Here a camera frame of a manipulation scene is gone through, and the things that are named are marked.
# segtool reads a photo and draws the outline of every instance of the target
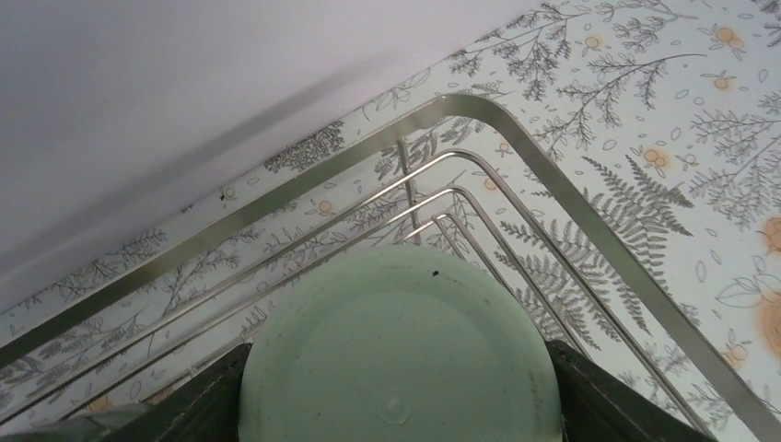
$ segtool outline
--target wallpaper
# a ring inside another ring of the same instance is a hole
[[[446,93],[493,99],[533,134],[624,244],[685,314],[776,414],[781,414],[781,7],[777,1],[572,0],[546,3],[515,17],[448,59],[377,96],[248,175],[134,241],[3,312],[0,342],[68,303],[93,294],[142,262],[361,140],[399,115]],[[509,144],[484,123],[451,117],[404,140],[413,165],[458,147],[478,153],[521,197],[577,264],[684,400],[719,438],[751,434],[677,344],[629,290],[588,238],[537,181]],[[213,352],[257,329],[272,314],[295,271],[366,234],[358,247],[395,242],[414,228],[397,188],[314,239],[307,231],[402,174],[395,146],[378,153],[217,248],[133,293],[0,373],[0,413],[40,395],[127,339],[188,309],[175,320],[95,367],[94,374],[49,396],[8,428],[36,425],[88,402],[100,409],[159,401],[197,372]],[[470,242],[514,287],[516,298],[548,338],[565,337],[533,295],[510,256],[496,246],[480,210],[508,238],[550,305],[601,366],[681,417],[639,365],[615,328],[508,204],[496,183],[469,161],[447,159],[415,180],[416,200],[461,186],[479,207],[447,193],[419,212],[441,212],[444,233],[416,239],[486,268]],[[465,236],[463,225],[470,232]],[[287,250],[208,302],[221,281]],[[219,311],[264,295],[107,394],[111,379],[169,346]]]

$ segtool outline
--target plate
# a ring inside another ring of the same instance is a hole
[[[560,441],[554,368],[489,274],[416,246],[303,276],[244,370],[239,440]]]

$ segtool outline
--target black object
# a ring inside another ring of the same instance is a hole
[[[713,440],[665,413],[566,343],[545,344],[559,384],[565,441]],[[234,348],[153,409],[100,440],[237,441],[239,387],[249,353],[249,344]],[[58,436],[56,440],[87,439]]]

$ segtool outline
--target metal frame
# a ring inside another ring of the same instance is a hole
[[[415,130],[427,127],[439,119],[448,116],[463,116],[486,122],[487,124],[493,126],[502,136],[504,136],[507,142],[512,145],[515,151],[519,154],[521,159],[523,159],[526,165],[534,172],[540,183],[548,189],[555,200],[561,204],[561,206],[569,214],[572,220],[600,250],[608,263],[644,302],[648,310],[651,311],[657,321],[666,329],[668,334],[678,343],[681,349],[694,362],[705,378],[724,398],[725,402],[733,409],[735,414],[738,415],[743,423],[745,423],[760,440],[775,440],[775,437],[778,434],[781,434],[781,423],[775,419],[772,412],[770,412],[770,410],[765,407],[764,403],[752,393],[751,389],[732,370],[726,361],[723,360],[718,351],[713,347],[713,345],[710,344],[704,335],[699,332],[699,330],[683,315],[683,313],[672,302],[665,291],[650,276],[648,271],[646,271],[646,269],[639,262],[637,262],[632,253],[618,239],[616,234],[610,230],[610,228],[600,218],[597,212],[583,198],[572,182],[569,181],[565,174],[541,151],[538,146],[536,146],[531,141],[529,135],[514,120],[512,115],[502,106],[494,103],[489,99],[467,95],[447,95],[429,101],[418,110],[401,117],[388,126],[373,133],[362,142],[345,149],[345,151],[339,155],[329,160],[323,161],[314,168],[307,170],[298,177],[277,187],[263,197],[258,198],[252,203],[239,209],[234,214],[214,223],[212,226],[208,227],[196,236],[189,238],[183,241],[181,244],[164,251],[153,260],[139,266],[129,273],[126,273],[119,279],[101,288],[97,293],[80,300],[80,302],[75,303],[65,311],[46,320],[43,322],[43,324],[32,328],[27,333],[17,337],[17,339],[1,348],[0,367],[3,367],[13,363],[21,356],[30,353],[34,349],[55,338],[62,332],[65,332],[69,328],[77,325],[79,322],[89,318],[107,306],[129,295],[137,288],[152,282],[154,279],[165,274],[180,263],[186,262],[195,254],[219,245],[230,235],[257,221],[258,219],[269,215],[273,211],[282,208],[287,204],[287,202],[298,198],[298,196],[301,196],[302,194],[316,188],[318,185],[322,184],[331,177],[359,164],[361,161],[379,152],[381,149],[389,145],[396,145],[400,149],[400,161],[402,162],[403,173],[401,178],[389,186],[374,192],[368,197],[351,204],[343,212],[332,217],[329,221],[321,224],[320,226],[311,229],[307,235],[298,238],[287,247],[279,250],[275,255],[259,260],[250,265],[247,269],[236,273],[228,279],[215,285],[207,293],[199,297],[196,302],[193,302],[186,308],[183,308],[182,310],[171,314],[165,319],[152,324],[143,331],[133,335],[127,341],[123,342],[121,345],[112,349],[108,353],[94,359],[87,366],[84,366],[76,372],[61,378],[60,381],[58,381],[55,385],[52,385],[48,389],[42,391],[36,397],[31,398],[27,402],[24,402],[17,407],[14,407],[14,409],[11,411],[5,413],[2,419],[0,419],[0,425],[8,422],[10,419],[13,419],[21,413],[24,413],[26,410],[35,406],[37,403],[52,397],[52,395],[55,394],[57,390],[70,385],[79,378],[84,377],[101,362],[108,360],[109,358],[129,348],[130,346],[140,343],[152,333],[161,330],[162,328],[171,324],[174,320],[182,318],[188,312],[202,305],[209,299],[218,296],[220,293],[233,286],[236,282],[243,279],[248,274],[251,274],[256,270],[270,264],[278,257],[284,256],[286,253],[304,244],[309,238],[322,233],[328,228],[336,225],[341,220],[344,220],[364,204],[369,204],[373,201],[376,201],[387,192],[390,192],[399,186],[403,186],[407,192],[407,198],[410,204],[407,209],[401,211],[392,218],[377,224],[376,226],[364,232],[361,236],[349,239],[340,248],[332,250],[327,255],[321,257],[315,262],[310,262],[304,268],[300,269],[300,271],[305,272],[313,268],[323,260],[327,260],[334,254],[356,244],[362,238],[371,235],[372,233],[386,227],[389,224],[403,220],[407,216],[411,217],[414,228],[413,232],[410,233],[407,238],[412,239],[415,243],[419,243],[419,233],[421,231],[430,227],[438,227],[443,229],[443,220],[449,219],[451,222],[455,223],[456,227],[461,231],[462,235],[467,239],[471,247],[475,249],[480,259],[485,263],[489,272],[493,274],[494,277],[496,277],[505,287],[508,289],[511,288],[508,286],[507,281],[502,278],[501,274],[498,272],[495,266],[490,262],[490,259],[488,259],[483,248],[477,244],[474,237],[460,223],[458,218],[444,213],[437,215],[423,223],[423,225],[420,225],[420,220],[418,219],[416,213],[417,209],[423,207],[426,204],[429,204],[444,194],[455,192],[467,200],[467,202],[472,205],[478,216],[485,222],[485,226],[491,233],[492,237],[496,240],[499,247],[507,254],[508,258],[516,265],[521,276],[532,289],[537,298],[540,299],[545,309],[552,315],[553,318],[556,319],[557,324],[562,328],[566,338],[579,351],[588,356],[585,348],[579,343],[574,333],[572,333],[565,326],[564,322],[558,317],[545,296],[542,295],[540,288],[534,284],[534,281],[531,279],[529,274],[523,269],[518,256],[509,247],[499,230],[488,217],[487,213],[466,189],[463,189],[459,186],[451,186],[428,195],[420,202],[415,200],[415,177],[431,169],[434,165],[447,158],[459,157],[470,160],[472,163],[480,167],[480,169],[482,169],[485,174],[496,184],[497,188],[505,195],[513,208],[531,227],[532,231],[541,239],[542,243],[573,276],[573,279],[594,303],[595,307],[600,312],[602,312],[608,320],[612,322],[622,340],[627,344],[633,354],[640,360],[651,376],[653,376],[659,382],[659,385],[668,394],[673,403],[682,411],[684,417],[689,420],[693,427],[699,429],[703,433],[710,434],[705,423],[691,409],[686,400],[671,385],[670,381],[664,376],[659,368],[653,364],[653,361],[651,361],[650,358],[645,354],[639,343],[632,337],[631,333],[624,327],[624,325],[604,304],[604,302],[601,301],[601,299],[595,294],[594,290],[586,283],[586,280],[580,273],[579,269],[573,265],[573,263],[563,254],[563,252],[561,252],[554,241],[552,241],[547,236],[535,217],[524,206],[523,202],[515,193],[513,193],[512,189],[504,182],[504,180],[501,179],[501,177],[496,172],[494,172],[493,168],[484,159],[472,152],[454,149],[441,152],[435,157],[432,157],[425,164],[414,170],[410,170],[408,152],[403,141],[400,140]],[[448,235],[445,235],[445,238],[450,241]],[[454,250],[456,253],[459,253],[458,248],[454,248]],[[90,398],[87,398],[84,401],[84,404],[88,403],[92,397],[98,397],[99,395],[112,390],[114,387],[139,373],[147,366],[151,366],[155,362],[168,355],[170,352],[176,350],[192,339],[201,336],[208,330],[211,330],[217,324],[227,320],[234,314],[257,302],[260,298],[267,296],[276,288],[286,284],[286,282],[293,279],[294,277],[297,277],[298,275],[300,275],[300,273],[289,275],[282,281],[267,288],[262,293],[255,294],[251,298],[242,300],[233,308],[230,308],[229,310],[221,313],[219,316],[210,319],[187,336],[179,339],[167,350],[160,352],[151,359],[129,370],[123,374],[121,378],[112,382],[111,385],[93,393]],[[250,339],[250,336],[242,335],[231,343],[228,343],[228,345],[225,347],[218,349],[214,355],[221,355],[225,351],[229,350],[229,348],[232,348],[238,343],[246,342],[248,339]],[[81,408],[81,406],[82,404],[77,405],[74,410],[66,413],[63,417],[68,417],[73,413],[76,413]]]

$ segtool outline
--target white wall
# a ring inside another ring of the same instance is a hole
[[[534,3],[5,0],[0,309]]]

